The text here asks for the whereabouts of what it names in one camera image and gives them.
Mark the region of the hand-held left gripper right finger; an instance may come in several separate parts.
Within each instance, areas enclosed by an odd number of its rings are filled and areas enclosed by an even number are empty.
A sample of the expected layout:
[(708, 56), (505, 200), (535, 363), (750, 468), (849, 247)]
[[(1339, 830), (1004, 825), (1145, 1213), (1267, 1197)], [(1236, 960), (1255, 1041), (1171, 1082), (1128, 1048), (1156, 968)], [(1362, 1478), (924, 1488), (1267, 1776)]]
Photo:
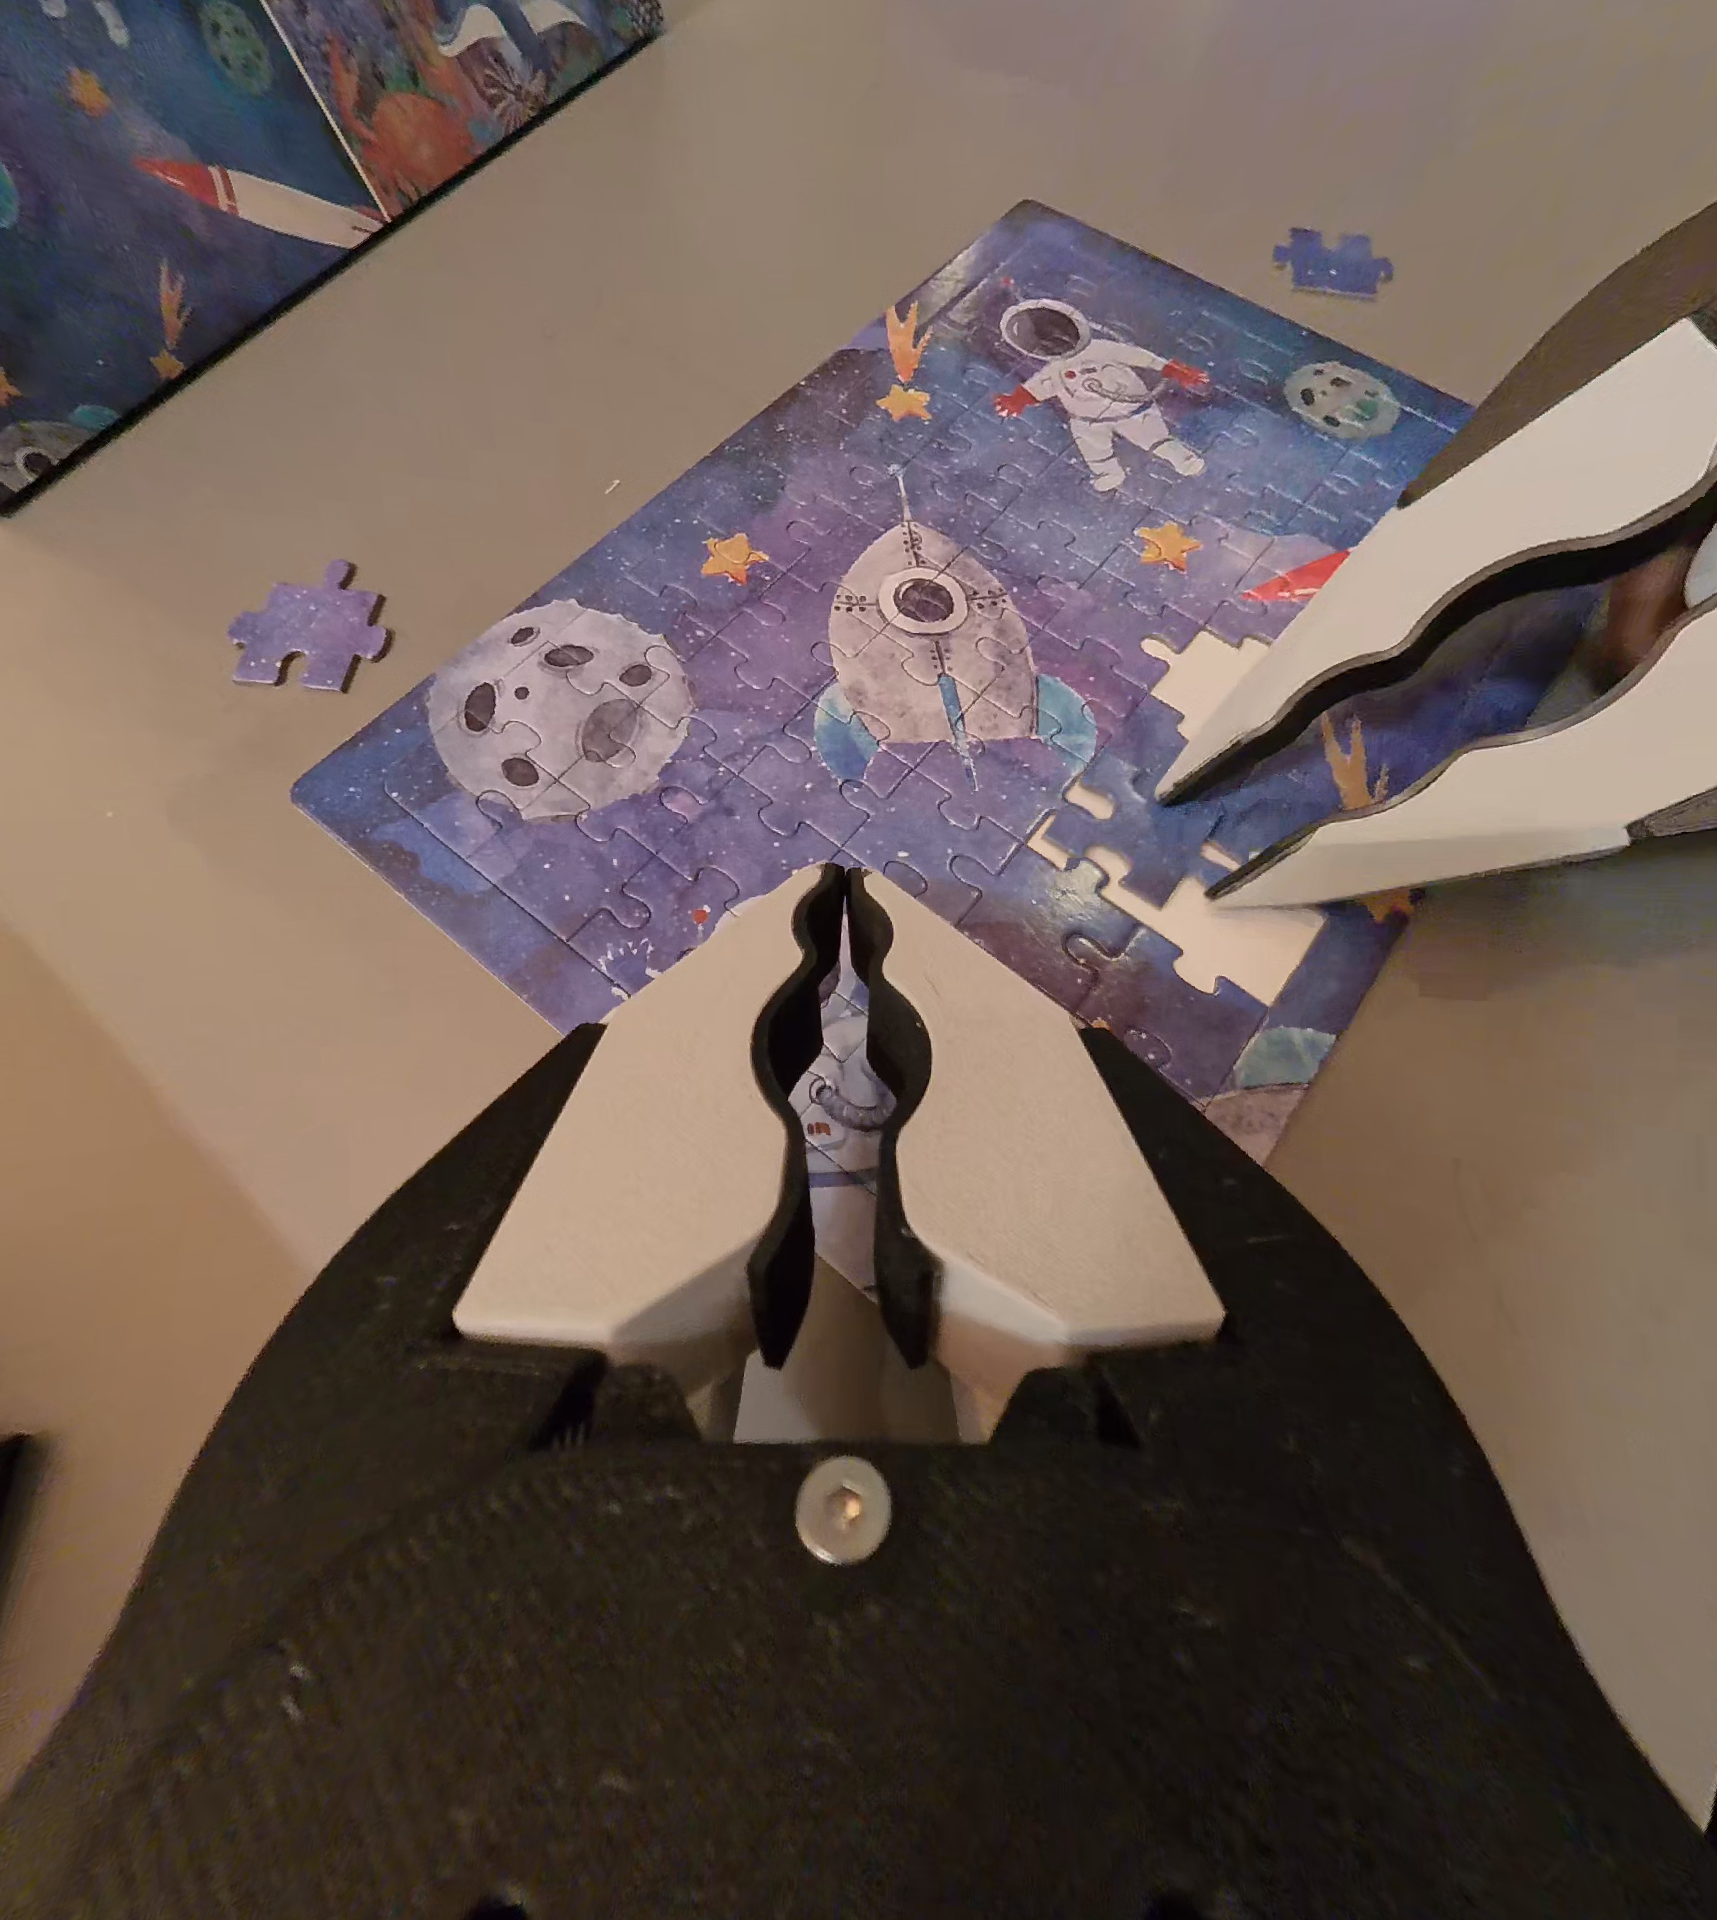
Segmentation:
[(951, 1378), (964, 1444), (1090, 1351), (1215, 1340), (1208, 1281), (1084, 1028), (900, 885), (849, 876), (877, 1143), (873, 1276), (905, 1364)]

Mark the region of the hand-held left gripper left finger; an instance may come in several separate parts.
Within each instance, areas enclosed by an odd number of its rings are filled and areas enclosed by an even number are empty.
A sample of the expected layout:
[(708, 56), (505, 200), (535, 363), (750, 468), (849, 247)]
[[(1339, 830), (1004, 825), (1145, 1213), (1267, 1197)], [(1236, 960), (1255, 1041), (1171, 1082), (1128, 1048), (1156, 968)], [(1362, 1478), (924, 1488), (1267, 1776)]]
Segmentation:
[(846, 868), (799, 868), (573, 1030), (585, 1069), (456, 1297), (464, 1340), (603, 1351), (682, 1394), (750, 1351), (781, 1366), (814, 1281), (792, 1091), (839, 940)]

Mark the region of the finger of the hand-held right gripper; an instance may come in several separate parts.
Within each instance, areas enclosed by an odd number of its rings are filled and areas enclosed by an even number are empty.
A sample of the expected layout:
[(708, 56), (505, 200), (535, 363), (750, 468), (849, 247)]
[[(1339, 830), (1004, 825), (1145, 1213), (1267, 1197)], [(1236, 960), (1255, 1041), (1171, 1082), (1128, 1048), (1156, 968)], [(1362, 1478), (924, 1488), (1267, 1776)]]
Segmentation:
[(1448, 755), (1398, 796), (1265, 848), (1208, 895), (1316, 905), (1619, 855), (1717, 789), (1717, 596), (1588, 709)]
[(1267, 655), (1184, 729), (1156, 801), (1238, 779), (1314, 719), (1404, 685), (1501, 596), (1579, 586), (1717, 487), (1717, 337), (1679, 318), (1386, 509)]

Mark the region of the purple jigsaw puzzle piece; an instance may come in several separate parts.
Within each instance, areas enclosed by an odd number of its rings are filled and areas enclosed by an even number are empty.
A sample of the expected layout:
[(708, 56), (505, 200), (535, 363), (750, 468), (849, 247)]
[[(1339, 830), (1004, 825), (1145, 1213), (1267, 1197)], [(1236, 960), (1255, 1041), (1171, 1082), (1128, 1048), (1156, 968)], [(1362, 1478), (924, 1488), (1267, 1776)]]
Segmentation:
[(239, 649), (234, 685), (297, 685), (347, 691), (358, 664), (385, 659), (390, 631), (385, 593), (351, 586), (353, 564), (328, 562), (317, 586), (276, 586), (260, 610), (239, 616), (225, 640)]
[(1328, 241), (1320, 226), (1290, 226), (1271, 247), (1271, 268), (1290, 277), (1291, 292), (1339, 301), (1376, 301), (1394, 281), (1394, 265), (1362, 229)]

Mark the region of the space jigsaw puzzle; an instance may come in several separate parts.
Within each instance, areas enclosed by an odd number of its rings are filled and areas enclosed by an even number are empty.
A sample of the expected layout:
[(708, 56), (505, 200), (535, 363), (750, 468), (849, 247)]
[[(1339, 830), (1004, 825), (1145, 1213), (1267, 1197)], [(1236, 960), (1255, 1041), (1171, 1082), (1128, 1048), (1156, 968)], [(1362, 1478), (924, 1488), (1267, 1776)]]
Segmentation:
[(1267, 1159), (1410, 905), (1208, 891), (1426, 734), (1314, 725), (1247, 801), (1156, 779), (1466, 419), (1016, 207), (292, 801), (557, 1030), (873, 868)]

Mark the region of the person's right hand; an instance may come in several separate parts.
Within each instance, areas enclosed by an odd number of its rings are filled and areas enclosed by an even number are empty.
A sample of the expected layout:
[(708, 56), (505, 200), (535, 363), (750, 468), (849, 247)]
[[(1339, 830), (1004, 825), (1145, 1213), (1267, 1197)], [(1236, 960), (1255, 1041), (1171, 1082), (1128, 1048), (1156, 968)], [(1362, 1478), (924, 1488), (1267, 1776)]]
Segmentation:
[(1626, 675), (1661, 641), (1661, 635), (1684, 616), (1684, 582), (1693, 548), (1675, 543), (1626, 570), (1607, 602), (1602, 664), (1611, 675)]

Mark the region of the puzzle box lid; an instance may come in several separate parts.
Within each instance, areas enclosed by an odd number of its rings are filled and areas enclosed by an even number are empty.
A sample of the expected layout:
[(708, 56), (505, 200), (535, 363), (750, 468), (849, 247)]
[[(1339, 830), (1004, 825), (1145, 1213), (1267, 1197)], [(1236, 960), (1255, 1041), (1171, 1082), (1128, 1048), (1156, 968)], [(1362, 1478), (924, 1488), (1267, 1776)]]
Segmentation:
[(0, 0), (0, 514), (656, 32), (656, 0)]

